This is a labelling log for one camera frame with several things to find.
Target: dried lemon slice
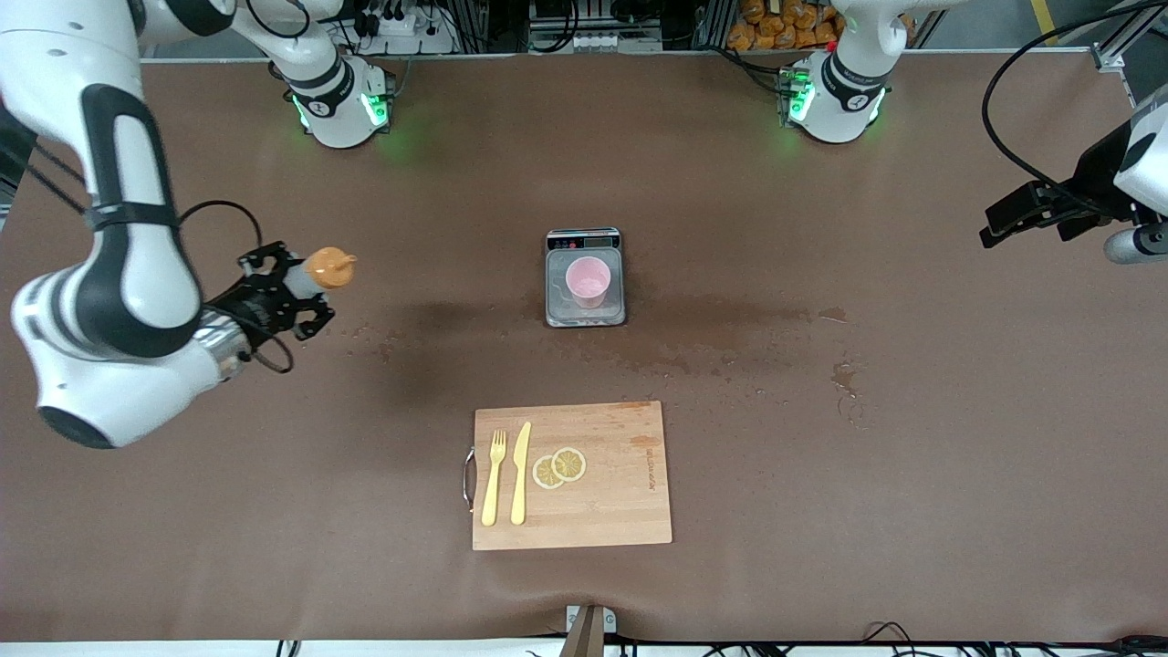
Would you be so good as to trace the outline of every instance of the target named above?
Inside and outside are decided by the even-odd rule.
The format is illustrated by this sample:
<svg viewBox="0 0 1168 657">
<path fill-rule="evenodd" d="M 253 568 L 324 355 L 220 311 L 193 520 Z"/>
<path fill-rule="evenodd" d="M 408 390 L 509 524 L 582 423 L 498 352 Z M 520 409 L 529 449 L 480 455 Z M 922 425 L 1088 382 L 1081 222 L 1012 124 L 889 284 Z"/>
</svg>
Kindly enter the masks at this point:
<svg viewBox="0 0 1168 657">
<path fill-rule="evenodd" d="M 576 448 L 565 447 L 551 456 L 551 470 L 565 482 L 579 479 L 586 469 L 588 462 Z"/>
<path fill-rule="evenodd" d="M 551 456 L 541 456 L 531 466 L 531 478 L 541 489 L 552 490 L 564 485 L 564 480 L 551 469 Z"/>
</svg>

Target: wooden cutting board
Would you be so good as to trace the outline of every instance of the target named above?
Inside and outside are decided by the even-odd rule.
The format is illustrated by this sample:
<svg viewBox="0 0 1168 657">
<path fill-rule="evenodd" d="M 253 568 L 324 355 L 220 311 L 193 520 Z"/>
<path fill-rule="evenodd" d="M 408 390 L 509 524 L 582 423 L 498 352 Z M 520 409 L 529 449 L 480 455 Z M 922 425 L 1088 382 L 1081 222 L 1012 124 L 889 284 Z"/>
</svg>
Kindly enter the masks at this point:
<svg viewBox="0 0 1168 657">
<path fill-rule="evenodd" d="M 531 423 L 527 452 L 527 521 L 512 525 L 515 441 Z M 507 431 L 500 466 L 499 519 L 482 526 L 482 500 L 491 473 L 491 436 Z M 584 476 L 554 490 L 531 478 L 544 455 L 572 447 L 588 462 Z M 661 402 L 489 408 L 474 413 L 474 549 L 595 547 L 673 541 L 669 479 L 665 464 Z"/>
</svg>

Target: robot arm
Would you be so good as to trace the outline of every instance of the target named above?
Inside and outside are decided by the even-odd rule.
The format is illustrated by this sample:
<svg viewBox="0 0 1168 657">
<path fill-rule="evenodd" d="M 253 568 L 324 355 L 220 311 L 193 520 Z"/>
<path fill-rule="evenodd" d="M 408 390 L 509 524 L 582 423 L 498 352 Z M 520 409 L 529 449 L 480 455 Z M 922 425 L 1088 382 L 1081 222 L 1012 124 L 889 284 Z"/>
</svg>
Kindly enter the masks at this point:
<svg viewBox="0 0 1168 657">
<path fill-rule="evenodd" d="M 839 46 L 792 64 L 808 81 L 784 99 L 790 123 L 812 137 L 842 144 L 860 137 L 884 98 L 884 83 L 908 42 L 899 15 L 915 9 L 946 9 L 966 0 L 833 0 L 847 22 Z"/>
<path fill-rule="evenodd" d="M 280 331 L 312 337 L 332 317 L 328 282 L 350 265 L 318 258 L 308 271 L 276 244 L 281 267 L 257 274 L 249 254 L 244 278 L 203 307 L 142 102 L 137 36 L 217 32 L 234 9 L 231 0 L 0 0 L 0 96 L 18 120 L 77 153 L 92 196 L 89 257 L 25 285 L 12 310 L 41 416 L 88 447 L 137 441 Z M 301 310 L 317 318 L 296 325 Z"/>
<path fill-rule="evenodd" d="M 389 129 L 392 78 L 361 57 L 342 56 L 317 22 L 336 15 L 342 0 L 239 4 L 231 29 L 271 57 L 292 89 L 300 123 L 318 141 L 349 148 Z"/>
<path fill-rule="evenodd" d="M 987 249 L 1031 228 L 1057 226 L 1064 242 L 1112 221 L 1134 224 L 1104 245 L 1117 264 L 1168 260 L 1168 85 L 1146 98 L 1132 119 L 1079 158 L 1075 174 L 1059 185 L 1034 180 L 986 209 L 981 230 Z"/>
</svg>

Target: pink cup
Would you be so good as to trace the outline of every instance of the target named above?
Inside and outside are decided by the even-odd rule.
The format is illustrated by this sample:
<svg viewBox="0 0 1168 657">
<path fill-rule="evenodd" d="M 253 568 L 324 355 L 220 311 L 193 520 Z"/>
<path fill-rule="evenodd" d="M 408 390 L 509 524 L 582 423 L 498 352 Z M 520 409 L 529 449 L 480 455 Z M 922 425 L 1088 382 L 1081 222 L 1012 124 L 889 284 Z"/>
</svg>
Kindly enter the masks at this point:
<svg viewBox="0 0 1168 657">
<path fill-rule="evenodd" d="M 604 296 L 612 283 L 612 271 L 603 260 L 583 256 L 568 265 L 565 278 L 576 305 L 597 307 L 604 303 Z"/>
</svg>

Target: orange bottle cap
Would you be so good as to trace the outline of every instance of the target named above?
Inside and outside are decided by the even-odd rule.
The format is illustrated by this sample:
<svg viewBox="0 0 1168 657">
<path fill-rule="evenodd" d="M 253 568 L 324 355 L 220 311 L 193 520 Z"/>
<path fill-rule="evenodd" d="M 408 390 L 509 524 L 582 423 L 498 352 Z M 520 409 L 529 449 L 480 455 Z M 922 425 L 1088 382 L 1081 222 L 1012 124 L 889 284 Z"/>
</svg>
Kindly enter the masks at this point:
<svg viewBox="0 0 1168 657">
<path fill-rule="evenodd" d="M 325 247 L 308 256 L 304 270 L 325 290 L 335 290 L 353 281 L 353 263 L 356 261 L 356 256 L 346 254 L 336 247 Z"/>
</svg>

